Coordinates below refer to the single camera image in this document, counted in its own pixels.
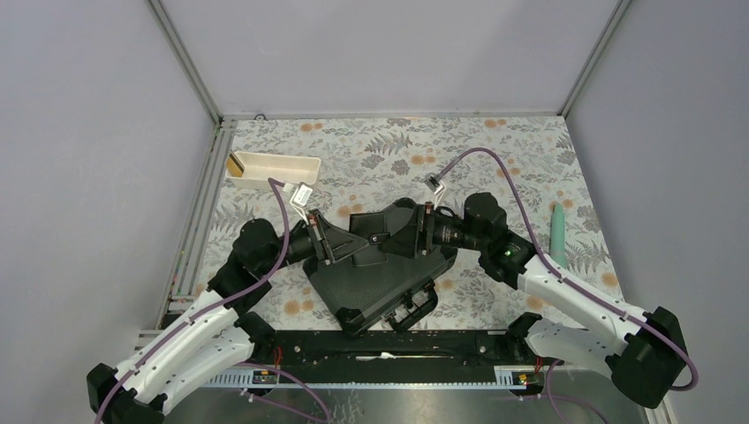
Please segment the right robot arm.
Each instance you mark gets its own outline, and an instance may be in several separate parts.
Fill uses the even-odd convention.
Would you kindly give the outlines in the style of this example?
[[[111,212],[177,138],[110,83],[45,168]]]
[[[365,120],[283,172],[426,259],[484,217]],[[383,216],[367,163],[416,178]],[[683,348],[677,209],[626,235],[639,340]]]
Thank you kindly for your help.
[[[506,350],[527,364],[537,356],[585,367],[609,378],[634,403],[655,409],[688,365],[678,318],[668,309],[630,305],[574,276],[526,238],[508,228],[506,212],[491,193],[475,193],[464,214],[432,203],[412,204],[409,219],[380,245],[408,258],[439,247],[479,252],[492,279],[535,296],[579,324],[569,328],[537,314],[513,322]]]

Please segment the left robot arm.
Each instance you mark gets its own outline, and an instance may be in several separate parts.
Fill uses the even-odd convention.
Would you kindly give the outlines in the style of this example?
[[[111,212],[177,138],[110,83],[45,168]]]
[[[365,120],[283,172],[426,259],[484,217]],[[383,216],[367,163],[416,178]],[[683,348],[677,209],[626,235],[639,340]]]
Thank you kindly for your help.
[[[269,279],[303,260],[338,263],[367,245],[316,210],[281,234],[265,219],[245,223],[224,265],[184,313],[129,359],[87,374],[95,422],[161,423],[225,369],[278,359],[275,330],[252,310],[270,291]]]

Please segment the white plastic tray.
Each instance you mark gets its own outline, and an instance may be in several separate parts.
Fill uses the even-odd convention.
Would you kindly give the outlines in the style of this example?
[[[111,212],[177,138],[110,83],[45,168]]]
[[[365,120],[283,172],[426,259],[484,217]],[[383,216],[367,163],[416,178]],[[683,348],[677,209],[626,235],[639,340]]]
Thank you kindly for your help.
[[[240,189],[269,190],[269,178],[282,183],[300,182],[314,186],[318,180],[322,160],[312,156],[276,155],[246,151],[234,152],[245,166],[242,178],[225,177]]]

